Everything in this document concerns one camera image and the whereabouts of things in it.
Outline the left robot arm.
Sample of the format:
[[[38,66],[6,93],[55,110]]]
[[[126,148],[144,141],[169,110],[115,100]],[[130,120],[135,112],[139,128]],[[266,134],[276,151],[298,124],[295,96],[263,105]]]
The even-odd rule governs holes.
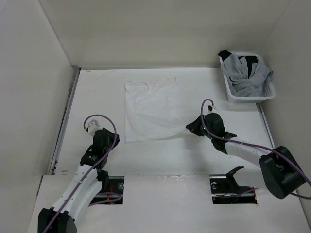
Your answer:
[[[109,175],[103,167],[120,136],[98,127],[88,133],[92,135],[92,144],[82,156],[70,184],[51,208],[43,208],[38,214],[39,233],[76,233],[82,212],[98,193],[105,193],[109,188]]]

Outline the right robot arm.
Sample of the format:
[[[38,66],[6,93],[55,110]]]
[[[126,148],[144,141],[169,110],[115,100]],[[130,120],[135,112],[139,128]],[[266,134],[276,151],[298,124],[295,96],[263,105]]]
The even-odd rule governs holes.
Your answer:
[[[261,169],[263,188],[278,199],[284,199],[309,182],[290,151],[283,146],[275,149],[242,142],[226,131],[221,116],[209,113],[199,116],[186,129],[196,136],[208,137],[214,148],[224,154],[246,160]]]

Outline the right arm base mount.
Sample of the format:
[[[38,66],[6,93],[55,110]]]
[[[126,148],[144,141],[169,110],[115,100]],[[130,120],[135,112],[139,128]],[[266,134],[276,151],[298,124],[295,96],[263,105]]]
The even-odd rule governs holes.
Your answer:
[[[257,204],[256,188],[241,186],[234,175],[244,166],[238,166],[226,174],[209,178],[213,204]]]

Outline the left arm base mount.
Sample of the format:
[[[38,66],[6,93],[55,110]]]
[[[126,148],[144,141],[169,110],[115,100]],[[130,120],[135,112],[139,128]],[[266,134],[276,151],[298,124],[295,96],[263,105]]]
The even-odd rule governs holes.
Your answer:
[[[124,178],[124,176],[109,177],[108,183],[93,198],[90,206],[123,204]]]

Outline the white tank top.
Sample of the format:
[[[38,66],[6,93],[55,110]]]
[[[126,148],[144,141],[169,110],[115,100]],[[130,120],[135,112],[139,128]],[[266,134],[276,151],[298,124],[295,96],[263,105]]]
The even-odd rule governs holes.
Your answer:
[[[162,78],[156,84],[125,83],[126,143],[170,138],[184,131],[177,78]]]

